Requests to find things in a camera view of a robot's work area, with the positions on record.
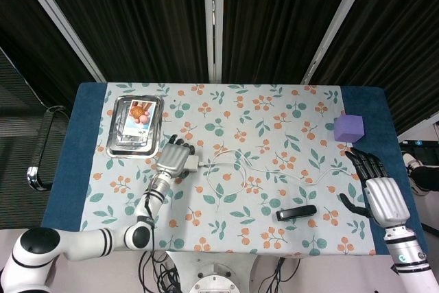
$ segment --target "floor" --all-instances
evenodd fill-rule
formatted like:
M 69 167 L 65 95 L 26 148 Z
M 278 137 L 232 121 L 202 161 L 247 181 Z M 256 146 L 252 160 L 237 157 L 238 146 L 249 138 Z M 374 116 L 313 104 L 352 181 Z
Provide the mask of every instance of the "floor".
M 422 132 L 413 139 L 424 139 Z M 431 192 L 425 197 L 415 197 L 422 222 L 439 228 L 439 192 Z M 3 265 L 23 231 L 0 231 L 0 265 Z M 426 234 L 429 244 L 429 262 L 439 279 L 439 239 Z M 137 264 L 140 253 L 116 252 L 105 259 L 83 262 L 69 262 L 64 257 L 57 262 L 57 271 L 52 290 L 54 292 L 126 292 L 140 293 L 137 279 Z M 283 274 L 289 276 L 296 260 L 287 260 Z M 257 292 L 261 278 L 274 271 L 277 259 L 259 257 L 254 263 L 250 277 L 250 291 Z M 374 257 L 313 257 L 303 259 L 296 276 L 281 286 L 281 292 L 324 292 L 324 293 L 399 293 L 404 292 L 398 276 L 391 271 L 389 256 Z M 147 281 L 153 284 L 152 278 Z

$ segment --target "purple foam block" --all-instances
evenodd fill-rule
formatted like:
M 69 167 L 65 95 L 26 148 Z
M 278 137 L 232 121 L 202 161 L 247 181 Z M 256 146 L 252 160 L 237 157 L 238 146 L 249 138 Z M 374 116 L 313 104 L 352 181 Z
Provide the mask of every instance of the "purple foam block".
M 334 137 L 340 142 L 357 142 L 364 136 L 363 117 L 342 115 L 335 120 Z

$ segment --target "black chair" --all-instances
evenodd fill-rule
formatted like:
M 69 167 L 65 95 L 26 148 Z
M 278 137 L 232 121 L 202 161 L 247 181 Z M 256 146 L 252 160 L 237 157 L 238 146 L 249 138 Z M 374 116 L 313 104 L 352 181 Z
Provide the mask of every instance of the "black chair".
M 0 229 L 40 226 L 68 122 L 0 49 Z

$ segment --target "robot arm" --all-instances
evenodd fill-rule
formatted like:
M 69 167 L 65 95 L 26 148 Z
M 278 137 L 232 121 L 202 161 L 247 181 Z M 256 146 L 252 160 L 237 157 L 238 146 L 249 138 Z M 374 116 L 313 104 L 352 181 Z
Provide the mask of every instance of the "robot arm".
M 195 153 L 192 145 L 173 135 L 157 160 L 158 173 L 151 180 L 134 212 L 137 223 L 125 228 L 72 233 L 34 228 L 19 237 L 1 275 L 5 293 L 50 292 L 45 285 L 49 269 L 58 255 L 81 261 L 105 257 L 114 250 L 151 250 L 154 218 L 176 177 L 186 177 L 185 164 Z
M 346 155 L 357 170 L 370 208 L 356 207 L 345 194 L 340 194 L 344 206 L 353 213 L 374 218 L 385 228 L 385 243 L 407 293 L 438 293 L 439 285 L 427 256 L 415 233 L 405 226 L 410 213 L 395 180 L 388 177 L 376 156 L 355 148 Z

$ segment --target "silver tray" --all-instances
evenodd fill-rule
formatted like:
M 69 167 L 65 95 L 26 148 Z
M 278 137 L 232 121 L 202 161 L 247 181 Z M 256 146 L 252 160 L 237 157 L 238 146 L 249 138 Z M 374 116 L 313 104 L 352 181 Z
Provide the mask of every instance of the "silver tray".
M 132 100 L 156 102 L 147 137 L 122 135 Z M 115 158 L 148 159 L 158 152 L 162 126 L 163 99 L 155 95 L 119 96 L 113 108 L 106 152 Z

